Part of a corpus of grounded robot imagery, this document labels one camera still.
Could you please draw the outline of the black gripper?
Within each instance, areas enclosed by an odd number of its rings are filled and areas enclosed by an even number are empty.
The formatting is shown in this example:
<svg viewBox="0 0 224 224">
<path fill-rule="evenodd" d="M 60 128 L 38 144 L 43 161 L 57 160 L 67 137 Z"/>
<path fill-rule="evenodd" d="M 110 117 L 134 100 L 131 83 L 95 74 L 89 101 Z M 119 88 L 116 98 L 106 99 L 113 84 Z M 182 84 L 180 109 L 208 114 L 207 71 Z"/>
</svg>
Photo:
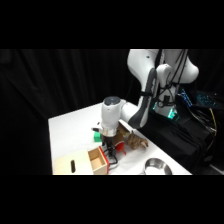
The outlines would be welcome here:
<svg viewBox="0 0 224 224">
<path fill-rule="evenodd" d="M 106 150 L 106 156 L 108 158 L 114 157 L 116 158 L 116 148 L 114 148 L 114 138 L 113 137 L 106 137 L 104 135 L 101 136 L 102 140 L 102 147 Z"/>
</svg>

